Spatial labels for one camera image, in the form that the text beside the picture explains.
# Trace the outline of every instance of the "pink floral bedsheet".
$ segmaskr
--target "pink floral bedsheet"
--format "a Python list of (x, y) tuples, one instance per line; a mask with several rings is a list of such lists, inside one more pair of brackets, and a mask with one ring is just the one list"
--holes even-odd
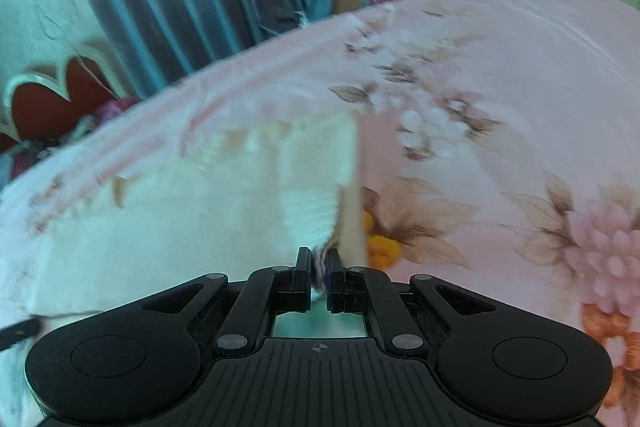
[(640, 397), (640, 13), (615, 0), (403, 0), (286, 34), (138, 105), (0, 202), (0, 323), (26, 313), (39, 231), (215, 131), (362, 114), (371, 266), (433, 273), (587, 331)]

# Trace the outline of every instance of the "ribbed black surface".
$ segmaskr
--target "ribbed black surface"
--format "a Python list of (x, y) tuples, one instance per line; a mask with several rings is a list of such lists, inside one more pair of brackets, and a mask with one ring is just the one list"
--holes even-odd
[[(43, 427), (60, 427), (47, 420)], [(373, 339), (267, 339), (242, 359), (216, 362), (173, 410), (140, 427), (488, 427), (452, 402), (415, 360)], [(580, 427), (598, 423), (586, 419)]]

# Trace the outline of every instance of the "bed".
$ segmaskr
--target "bed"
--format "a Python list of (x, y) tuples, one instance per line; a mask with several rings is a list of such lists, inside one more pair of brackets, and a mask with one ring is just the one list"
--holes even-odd
[[(337, 12), (362, 1), (336, 0)], [(615, 0), (401, 0), (205, 68), (3, 191), (0, 326), (38, 311), (47, 230), (105, 187), (158, 176), (220, 133), (348, 114), (359, 153), (358, 220), (345, 225), (353, 259), (399, 281), (433, 273), (587, 331), (616, 365), (599, 418), (631, 425), (640, 393), (636, 18)], [(125, 93), (110, 84), (112, 96)], [(10, 427), (38, 420), (18, 376), (26, 349), (0, 353)]]

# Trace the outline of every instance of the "crosshair symbol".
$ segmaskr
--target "crosshair symbol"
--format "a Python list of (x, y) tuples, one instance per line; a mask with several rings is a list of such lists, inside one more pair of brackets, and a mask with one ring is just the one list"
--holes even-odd
[(316, 353), (319, 353), (320, 355), (322, 355), (327, 349), (329, 349), (329, 347), (326, 344), (323, 343), (317, 343), (314, 344), (311, 349), (313, 349)]

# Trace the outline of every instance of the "cream cloth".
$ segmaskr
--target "cream cloth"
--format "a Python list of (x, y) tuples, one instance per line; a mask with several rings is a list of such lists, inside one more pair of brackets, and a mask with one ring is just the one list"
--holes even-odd
[(366, 264), (352, 114), (217, 134), (132, 181), (116, 179), (45, 231), (31, 312), (110, 309), (199, 277), (243, 280), (294, 263), (334, 233), (347, 265)]

